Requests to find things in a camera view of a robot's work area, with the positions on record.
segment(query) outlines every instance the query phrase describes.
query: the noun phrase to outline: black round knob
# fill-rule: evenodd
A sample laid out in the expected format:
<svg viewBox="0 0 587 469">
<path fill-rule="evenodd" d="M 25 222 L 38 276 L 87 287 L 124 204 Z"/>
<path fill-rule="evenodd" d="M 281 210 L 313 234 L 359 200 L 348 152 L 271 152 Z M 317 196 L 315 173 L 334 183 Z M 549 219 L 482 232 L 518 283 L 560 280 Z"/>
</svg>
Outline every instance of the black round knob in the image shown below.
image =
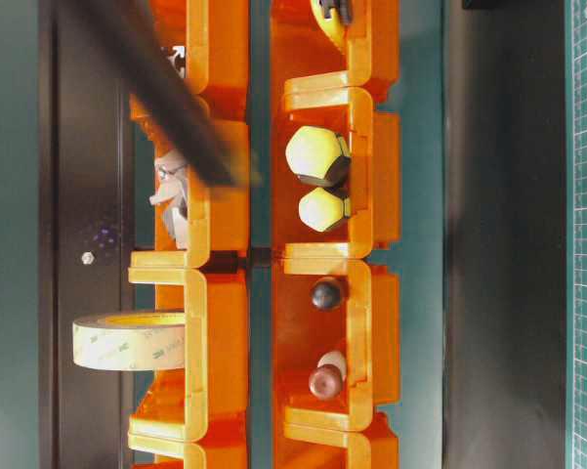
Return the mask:
<svg viewBox="0 0 587 469">
<path fill-rule="evenodd" d="M 343 301 L 343 288 L 334 277 L 324 277 L 313 287 L 313 304 L 320 310 L 333 310 Z"/>
</svg>

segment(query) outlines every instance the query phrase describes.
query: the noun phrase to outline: dark gray frame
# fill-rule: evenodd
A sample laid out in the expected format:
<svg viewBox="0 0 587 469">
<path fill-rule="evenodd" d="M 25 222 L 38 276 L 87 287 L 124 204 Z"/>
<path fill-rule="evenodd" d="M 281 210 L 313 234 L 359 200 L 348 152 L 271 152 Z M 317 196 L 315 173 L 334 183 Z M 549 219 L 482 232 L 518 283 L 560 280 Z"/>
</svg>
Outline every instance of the dark gray frame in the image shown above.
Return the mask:
<svg viewBox="0 0 587 469">
<path fill-rule="evenodd" d="M 44 469 L 128 468 L 133 377 L 77 367 L 71 322 L 133 307 L 127 93 L 82 30 L 39 0 L 39 442 Z M 105 247 L 94 242 L 106 231 Z M 82 252 L 94 250 L 85 266 Z"/>
</svg>

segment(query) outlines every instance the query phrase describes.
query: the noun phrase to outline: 3m tape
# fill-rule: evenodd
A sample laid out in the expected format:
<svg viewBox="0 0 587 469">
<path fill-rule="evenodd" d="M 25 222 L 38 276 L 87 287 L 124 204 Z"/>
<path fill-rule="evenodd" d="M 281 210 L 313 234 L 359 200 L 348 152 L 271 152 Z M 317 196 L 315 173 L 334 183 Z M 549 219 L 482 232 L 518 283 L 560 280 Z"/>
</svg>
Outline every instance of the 3m tape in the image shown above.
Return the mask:
<svg viewBox="0 0 587 469">
<path fill-rule="evenodd" d="M 73 323 L 74 363 L 94 369 L 144 371 L 185 366 L 185 314 L 139 313 Z"/>
</svg>

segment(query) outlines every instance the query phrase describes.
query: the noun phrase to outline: screw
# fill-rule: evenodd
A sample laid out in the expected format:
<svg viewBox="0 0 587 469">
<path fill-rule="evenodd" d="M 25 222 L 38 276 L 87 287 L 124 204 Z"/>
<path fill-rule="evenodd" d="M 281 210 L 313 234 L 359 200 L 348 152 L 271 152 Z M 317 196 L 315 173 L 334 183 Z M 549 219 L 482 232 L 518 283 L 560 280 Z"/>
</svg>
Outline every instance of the screw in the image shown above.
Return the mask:
<svg viewBox="0 0 587 469">
<path fill-rule="evenodd" d="M 80 260 L 82 261 L 82 263 L 85 266 L 91 266 L 94 263 L 94 261 L 96 260 L 96 256 L 94 256 L 93 252 L 87 251 L 87 252 L 83 252 Z"/>
</svg>

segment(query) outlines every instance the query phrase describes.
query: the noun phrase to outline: bin rack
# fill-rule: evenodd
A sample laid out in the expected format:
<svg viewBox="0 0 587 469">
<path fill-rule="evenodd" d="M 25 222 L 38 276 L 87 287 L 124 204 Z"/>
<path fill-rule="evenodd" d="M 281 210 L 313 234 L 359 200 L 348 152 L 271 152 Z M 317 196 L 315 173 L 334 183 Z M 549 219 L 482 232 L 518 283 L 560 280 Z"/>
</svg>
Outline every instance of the bin rack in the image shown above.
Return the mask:
<svg viewBox="0 0 587 469">
<path fill-rule="evenodd" d="M 317 24 L 310 0 L 272 2 L 272 99 L 357 86 L 377 103 L 398 80 L 398 0 L 350 0 L 345 54 Z"/>
<path fill-rule="evenodd" d="M 319 233 L 302 223 L 298 204 L 313 189 L 289 169 L 286 145 L 304 125 L 342 134 L 352 155 L 345 190 L 352 217 L 341 227 Z M 282 100 L 272 133 L 273 249 L 276 257 L 354 258 L 400 237 L 399 119 L 374 111 L 362 88 L 293 93 Z"/>
<path fill-rule="evenodd" d="M 311 289 L 321 277 L 346 285 L 347 300 L 320 311 Z M 274 423 L 363 431 L 374 407 L 399 400 L 398 278 L 358 260 L 283 259 L 273 263 Z M 309 390 L 318 359 L 345 352 L 344 391 L 332 401 Z"/>
<path fill-rule="evenodd" d="M 206 436 L 197 443 L 130 435 L 128 446 L 130 449 L 154 454 L 156 463 L 135 466 L 140 469 L 246 469 L 245 425 L 245 415 L 214 422 Z"/>
<path fill-rule="evenodd" d="M 157 373 L 130 418 L 129 438 L 154 437 L 196 442 L 209 422 L 231 418 L 247 408 L 247 293 L 243 271 L 204 274 L 178 258 L 151 263 L 133 253 L 131 283 L 164 285 L 157 303 L 186 313 L 185 369 Z"/>
<path fill-rule="evenodd" d="M 210 106 L 200 100 L 206 112 Z M 145 130 L 150 140 L 154 142 L 156 157 L 163 156 L 172 149 L 163 133 L 153 123 L 147 111 L 137 102 L 131 100 L 131 117 Z M 222 136 L 228 140 L 236 155 L 237 171 L 241 178 L 249 179 L 249 132 L 243 122 L 231 120 L 214 120 L 215 126 Z M 211 251 L 231 251 L 240 257 L 245 257 L 249 245 L 249 187 L 240 189 L 205 187 L 195 174 L 187 169 L 189 180 L 188 194 L 188 249 L 176 250 L 176 243 L 165 230 L 161 214 L 166 204 L 156 206 L 155 221 L 155 249 L 156 251 L 170 251 L 161 256 L 158 252 L 141 253 L 143 258 L 155 259 L 182 258 L 185 267 L 199 268 L 205 265 Z M 154 175 L 156 187 L 158 178 Z"/>
<path fill-rule="evenodd" d="M 398 469 L 398 438 L 377 412 L 362 433 L 284 424 L 274 453 L 276 469 Z"/>
<path fill-rule="evenodd" d="M 248 0 L 149 0 L 164 47 L 185 46 L 187 84 L 217 118 L 245 120 Z"/>
</svg>

